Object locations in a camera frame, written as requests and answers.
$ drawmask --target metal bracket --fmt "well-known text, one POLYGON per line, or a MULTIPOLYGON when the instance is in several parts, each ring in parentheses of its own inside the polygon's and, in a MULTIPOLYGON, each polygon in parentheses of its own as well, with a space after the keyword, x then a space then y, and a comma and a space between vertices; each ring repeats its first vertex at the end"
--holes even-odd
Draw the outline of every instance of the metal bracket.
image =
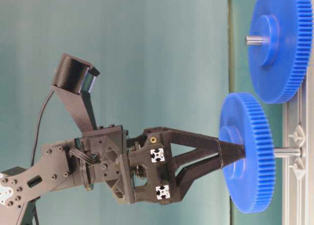
POLYGON ((6 201, 14 194, 11 187, 4 187, 0 184, 0 204, 5 205, 6 201))
MULTIPOLYGON (((0 180, 24 172, 24 168, 15 167, 0 173, 0 180)), ((1 225, 32 225, 35 201, 25 203, 21 206, 7 208, 0 205, 1 225)))
POLYGON ((67 154, 62 147, 48 149, 33 167, 14 176, 5 177, 0 187, 9 187, 12 195, 0 195, 7 207, 22 206, 51 191, 70 174, 67 154))

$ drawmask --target metal shaft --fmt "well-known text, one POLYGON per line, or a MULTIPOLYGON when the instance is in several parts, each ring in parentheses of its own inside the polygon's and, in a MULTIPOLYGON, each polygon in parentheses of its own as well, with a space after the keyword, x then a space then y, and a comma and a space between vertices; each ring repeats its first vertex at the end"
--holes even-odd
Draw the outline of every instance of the metal shaft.
POLYGON ((276 158, 301 157, 301 149, 299 147, 274 148, 276 158))
POLYGON ((260 46, 263 43, 261 36, 245 36, 245 44, 247 46, 260 46))

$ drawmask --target gear teeth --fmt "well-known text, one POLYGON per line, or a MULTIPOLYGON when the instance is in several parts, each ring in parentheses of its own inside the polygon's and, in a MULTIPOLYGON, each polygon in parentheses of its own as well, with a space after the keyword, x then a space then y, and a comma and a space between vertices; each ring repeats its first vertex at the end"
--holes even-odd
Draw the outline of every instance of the gear teeth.
POLYGON ((313 39, 313 8, 311 0, 295 0, 298 14, 297 49, 286 87, 275 103, 289 101, 298 91, 306 76, 313 39))
POLYGON ((266 115, 259 102, 249 93, 236 94, 250 116, 258 158, 257 193, 250 213, 262 212, 270 205, 276 180, 274 145, 266 115))

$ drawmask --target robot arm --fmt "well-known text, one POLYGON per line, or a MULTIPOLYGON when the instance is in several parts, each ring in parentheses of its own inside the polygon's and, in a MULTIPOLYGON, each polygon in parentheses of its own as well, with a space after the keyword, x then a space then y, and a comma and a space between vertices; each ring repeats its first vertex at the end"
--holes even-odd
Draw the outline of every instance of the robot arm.
POLYGON ((88 62, 62 56, 52 88, 82 137, 43 145, 33 167, 0 174, 0 224, 30 225, 41 195, 81 185, 90 191, 102 182, 120 203, 179 202, 194 180, 245 157, 243 145, 175 129, 146 129, 129 139, 122 126, 97 128, 89 92, 98 74, 88 62), (173 157, 172 143, 195 149, 173 157), (136 186, 135 177, 146 184, 136 186))

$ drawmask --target green wall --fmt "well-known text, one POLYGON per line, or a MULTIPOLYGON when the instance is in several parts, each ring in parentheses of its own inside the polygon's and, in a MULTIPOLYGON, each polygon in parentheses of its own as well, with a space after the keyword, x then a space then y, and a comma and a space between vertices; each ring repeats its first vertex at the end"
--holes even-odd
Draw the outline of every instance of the green wall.
MULTIPOLYGON (((218 135, 229 88, 227 0, 0 0, 0 18, 0 169, 28 167, 36 118, 63 52, 101 72, 92 93, 99 125, 123 124, 131 136, 158 125, 218 135)), ((79 136, 53 97, 39 143, 79 136)), ((119 205, 100 184, 49 193, 37 207, 42 225, 230 222, 221 171, 168 206, 119 205)))

